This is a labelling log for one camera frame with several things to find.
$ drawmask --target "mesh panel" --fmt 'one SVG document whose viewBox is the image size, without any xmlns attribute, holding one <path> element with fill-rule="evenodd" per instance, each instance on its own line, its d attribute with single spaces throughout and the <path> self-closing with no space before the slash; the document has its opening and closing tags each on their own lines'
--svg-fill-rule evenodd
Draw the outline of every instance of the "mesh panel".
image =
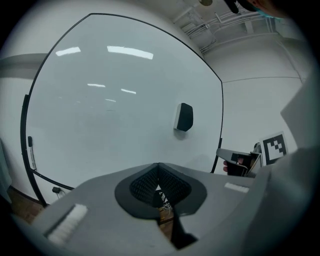
<svg viewBox="0 0 320 256">
<path fill-rule="evenodd" d="M 152 206 L 157 186 L 158 169 L 154 168 L 134 180 L 130 185 L 130 192 L 136 199 Z"/>
<path fill-rule="evenodd" d="M 171 172 L 159 168 L 159 185 L 172 206 L 185 199 L 191 192 L 191 186 Z"/>
</svg>

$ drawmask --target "wooden floor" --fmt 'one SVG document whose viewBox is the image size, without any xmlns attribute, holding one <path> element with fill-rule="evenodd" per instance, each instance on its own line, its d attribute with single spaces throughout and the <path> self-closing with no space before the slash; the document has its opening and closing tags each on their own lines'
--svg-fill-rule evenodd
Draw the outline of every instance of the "wooden floor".
<svg viewBox="0 0 320 256">
<path fill-rule="evenodd" d="M 11 187 L 8 189 L 8 194 L 12 201 L 13 213 L 29 224 L 44 209 L 41 204 L 28 199 Z"/>
<path fill-rule="evenodd" d="M 36 216 L 39 213 L 41 213 L 41 211 L 43 211 L 44 209 L 42 205 L 23 196 L 21 193 L 19 193 L 11 187 L 8 189 L 8 194 L 12 201 L 11 208 L 13 213 L 21 219 L 25 220 L 29 224 L 31 224 L 33 220 L 36 218 Z M 159 214 L 159 228 L 164 233 L 164 235 L 169 240 L 171 240 L 172 229 L 174 224 L 174 213 L 172 210 L 159 208 Z"/>
</svg>

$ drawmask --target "ceiling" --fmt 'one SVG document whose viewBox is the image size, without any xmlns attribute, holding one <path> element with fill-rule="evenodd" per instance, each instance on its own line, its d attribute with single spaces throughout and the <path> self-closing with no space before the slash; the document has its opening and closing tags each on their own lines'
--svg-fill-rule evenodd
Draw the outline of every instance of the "ceiling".
<svg viewBox="0 0 320 256">
<path fill-rule="evenodd" d="M 203 6 L 199 0 L 136 0 L 169 18 L 207 54 L 225 42 L 276 33 L 274 19 L 239 6 L 232 13 L 224 0 Z"/>
</svg>

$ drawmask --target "whiteboard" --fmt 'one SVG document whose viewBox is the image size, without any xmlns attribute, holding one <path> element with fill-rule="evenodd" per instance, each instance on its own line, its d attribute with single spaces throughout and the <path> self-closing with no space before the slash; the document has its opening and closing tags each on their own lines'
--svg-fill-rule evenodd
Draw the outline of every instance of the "whiteboard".
<svg viewBox="0 0 320 256">
<path fill-rule="evenodd" d="M 180 103 L 193 107 L 185 133 L 174 130 Z M 37 171 L 76 187 L 148 163 L 210 172 L 222 117 L 221 81 L 182 42 L 137 20 L 93 14 L 35 78 L 26 137 Z"/>
</svg>

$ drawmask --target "white wall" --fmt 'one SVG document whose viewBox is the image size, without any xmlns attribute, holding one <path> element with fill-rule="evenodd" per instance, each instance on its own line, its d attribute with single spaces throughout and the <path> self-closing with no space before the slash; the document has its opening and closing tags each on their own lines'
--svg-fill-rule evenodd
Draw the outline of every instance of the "white wall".
<svg viewBox="0 0 320 256">
<path fill-rule="evenodd" d="M 147 22 L 171 33 L 202 56 L 178 26 L 136 1 L 51 0 L 39 3 L 21 19 L 2 49 L 1 58 L 48 53 L 68 29 L 90 13 L 123 15 Z"/>
<path fill-rule="evenodd" d="M 284 131 L 288 151 L 294 152 L 297 144 L 280 112 L 311 70 L 313 60 L 306 46 L 280 36 L 264 36 L 221 45 L 205 60 L 223 84 L 221 147 L 250 152 L 259 139 Z M 219 159 L 215 173 L 226 174 L 222 169 Z"/>
<path fill-rule="evenodd" d="M 197 46 L 179 27 L 134 1 L 52 0 L 38 4 L 21 19 L 7 39 L 0 57 L 48 53 L 69 28 L 90 13 L 118 14 L 145 21 L 176 36 L 201 55 Z M 20 144 L 22 104 L 31 85 L 31 79 L 0 78 L 0 137 L 12 177 L 12 186 L 36 198 L 26 174 Z M 41 190 L 50 192 L 54 186 L 41 178 L 36 177 L 36 180 Z M 46 198 L 48 203 L 52 203 L 56 195 L 50 192 Z"/>
<path fill-rule="evenodd" d="M 29 93 L 31 80 L 0 78 L 0 138 L 12 178 L 12 186 L 36 198 L 29 182 L 21 155 L 20 118 L 24 97 Z"/>
</svg>

